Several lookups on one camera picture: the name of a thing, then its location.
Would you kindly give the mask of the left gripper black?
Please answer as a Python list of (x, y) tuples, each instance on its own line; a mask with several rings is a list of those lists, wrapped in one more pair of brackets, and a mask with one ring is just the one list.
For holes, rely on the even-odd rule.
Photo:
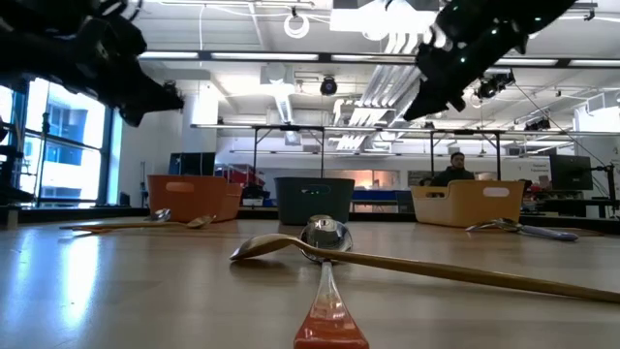
[(119, 110), (133, 127), (140, 125), (146, 113), (183, 107), (175, 80), (152, 79), (143, 72), (135, 55), (105, 44), (102, 33), (81, 31), (65, 40), (0, 30), (0, 75), (21, 74), (94, 96)]

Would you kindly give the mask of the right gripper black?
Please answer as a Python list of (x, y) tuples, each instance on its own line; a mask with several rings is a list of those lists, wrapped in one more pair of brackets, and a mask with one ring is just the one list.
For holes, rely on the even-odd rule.
[(446, 111), (452, 105), (463, 111), (464, 89), (489, 68), (489, 61), (465, 49), (453, 52), (422, 44), (416, 59), (421, 75), (418, 92), (405, 110), (405, 119), (418, 119), (430, 113)]

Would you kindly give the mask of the gold spoon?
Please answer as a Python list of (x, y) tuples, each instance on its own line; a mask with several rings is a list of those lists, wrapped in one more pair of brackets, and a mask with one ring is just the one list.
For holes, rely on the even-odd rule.
[(312, 247), (299, 238), (282, 234), (267, 234), (249, 238), (233, 252), (230, 259), (232, 261), (250, 259), (283, 249), (290, 245), (313, 256), (376, 269), (401, 271), (498, 288), (620, 304), (620, 293), (495, 271), (321, 249)]
[(62, 226), (61, 230), (72, 231), (89, 231), (101, 232), (109, 230), (133, 229), (133, 228), (160, 228), (160, 227), (180, 227), (187, 229), (201, 229), (202, 227), (212, 223), (214, 216), (201, 216), (188, 223), (180, 222), (144, 222), (144, 223), (126, 223), (126, 224), (97, 224), (97, 225), (74, 225)]

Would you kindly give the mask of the purple-handled silver spoon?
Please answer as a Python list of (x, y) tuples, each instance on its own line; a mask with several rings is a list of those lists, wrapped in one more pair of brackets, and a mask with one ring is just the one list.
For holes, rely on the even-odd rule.
[(466, 228), (467, 232), (478, 231), (482, 229), (497, 228), (509, 233), (515, 233), (536, 238), (547, 238), (564, 242), (575, 242), (579, 240), (579, 236), (574, 233), (560, 232), (542, 227), (523, 225), (509, 218), (497, 218), (490, 221), (481, 222)]

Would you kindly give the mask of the black computer monitor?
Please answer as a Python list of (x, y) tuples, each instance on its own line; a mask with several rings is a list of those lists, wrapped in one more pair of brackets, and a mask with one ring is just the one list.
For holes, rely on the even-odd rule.
[(551, 185), (554, 190), (592, 190), (594, 187), (589, 157), (550, 155)]
[(170, 175), (213, 175), (214, 152), (172, 153), (169, 162)]

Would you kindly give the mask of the person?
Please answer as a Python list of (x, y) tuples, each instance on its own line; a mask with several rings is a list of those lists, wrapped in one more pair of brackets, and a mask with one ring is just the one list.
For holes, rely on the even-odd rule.
[(450, 165), (430, 182), (431, 186), (446, 187), (454, 180), (475, 180), (475, 175), (465, 169), (465, 155), (462, 152), (454, 152), (450, 156)]

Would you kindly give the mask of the large glass window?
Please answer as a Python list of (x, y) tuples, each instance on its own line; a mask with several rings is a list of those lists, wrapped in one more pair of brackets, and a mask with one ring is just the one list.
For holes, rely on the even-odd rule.
[[(49, 132), (36, 207), (43, 113)], [(112, 112), (44, 79), (0, 84), (0, 206), (88, 207), (104, 197)]]

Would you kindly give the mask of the long ceiling light strip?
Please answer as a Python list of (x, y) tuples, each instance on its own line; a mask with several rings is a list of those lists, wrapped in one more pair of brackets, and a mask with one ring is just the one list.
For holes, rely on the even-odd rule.
[(259, 61), (259, 62), (314, 62), (318, 53), (286, 53), (266, 51), (147, 51), (139, 56), (141, 60), (161, 61)]
[(501, 58), (495, 63), (495, 66), (620, 69), (620, 59)]

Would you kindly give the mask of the orange plastic bin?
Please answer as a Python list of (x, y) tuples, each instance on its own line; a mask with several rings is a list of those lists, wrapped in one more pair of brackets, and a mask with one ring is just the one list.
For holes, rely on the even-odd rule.
[(147, 189), (150, 211), (168, 208), (170, 221), (180, 223), (200, 216), (214, 222), (234, 220), (242, 194), (239, 183), (220, 176), (150, 174)]

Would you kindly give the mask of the blue table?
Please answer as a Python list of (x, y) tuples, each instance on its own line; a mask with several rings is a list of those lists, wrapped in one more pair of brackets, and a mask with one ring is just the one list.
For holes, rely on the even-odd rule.
[(405, 190), (355, 190), (351, 212), (413, 213), (412, 193)]

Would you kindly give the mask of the black tripod stand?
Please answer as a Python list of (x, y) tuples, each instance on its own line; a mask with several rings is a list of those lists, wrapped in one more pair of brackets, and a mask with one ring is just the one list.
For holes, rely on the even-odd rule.
[(45, 158), (46, 158), (46, 153), (47, 153), (47, 136), (48, 136), (49, 128), (50, 128), (49, 113), (45, 111), (43, 113), (42, 132), (41, 132), (41, 149), (40, 149), (40, 160), (39, 160), (39, 179), (38, 179), (36, 207), (40, 207), (41, 202), (42, 202), (43, 176), (44, 176)]

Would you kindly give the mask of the yellow plastic bin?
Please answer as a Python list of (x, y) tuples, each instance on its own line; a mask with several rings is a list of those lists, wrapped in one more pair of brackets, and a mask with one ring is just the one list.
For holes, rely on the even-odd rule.
[(520, 216), (522, 181), (453, 180), (446, 187), (411, 188), (419, 223), (468, 228), (478, 223)]

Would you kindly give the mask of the dark teal plastic bin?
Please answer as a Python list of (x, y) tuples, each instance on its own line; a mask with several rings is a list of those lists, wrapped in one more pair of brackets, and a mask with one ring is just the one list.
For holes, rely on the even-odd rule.
[(328, 215), (347, 223), (355, 181), (347, 178), (276, 177), (275, 192), (279, 221), (305, 225), (311, 216)]

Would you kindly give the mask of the black aluminium table frame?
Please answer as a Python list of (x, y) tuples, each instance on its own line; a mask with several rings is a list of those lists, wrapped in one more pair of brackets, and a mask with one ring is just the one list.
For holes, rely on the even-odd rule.
[[(16, 211), (17, 222), (21, 224), (50, 223), (72, 220), (94, 220), (103, 218), (141, 217), (149, 214), (146, 208), (134, 207), (90, 207), (90, 208), (35, 208), (0, 206), (0, 223), (6, 223), (10, 211)], [(417, 222), (413, 213), (365, 213), (349, 214), (350, 221), (368, 222)], [(522, 215), (519, 222), (544, 228), (580, 229), (604, 235), (620, 236), (620, 220), (583, 217), (552, 217)]]

